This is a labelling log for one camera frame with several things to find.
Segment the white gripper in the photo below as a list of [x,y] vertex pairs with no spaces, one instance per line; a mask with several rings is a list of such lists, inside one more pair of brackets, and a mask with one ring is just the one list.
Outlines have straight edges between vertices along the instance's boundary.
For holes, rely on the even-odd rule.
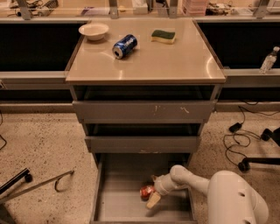
[[150,195],[147,201],[146,207],[148,209],[152,209],[161,200],[161,196],[167,195],[172,191],[186,189],[186,184],[179,183],[171,174],[151,175],[150,177],[154,182],[155,192]]

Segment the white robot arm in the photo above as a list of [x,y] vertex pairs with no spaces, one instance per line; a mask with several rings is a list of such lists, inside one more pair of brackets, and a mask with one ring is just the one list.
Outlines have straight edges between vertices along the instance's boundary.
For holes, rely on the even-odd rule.
[[164,195],[188,186],[207,198],[208,224],[266,224],[269,208],[264,198],[240,175],[217,171],[210,179],[174,165],[168,174],[154,177],[146,207],[152,209]]

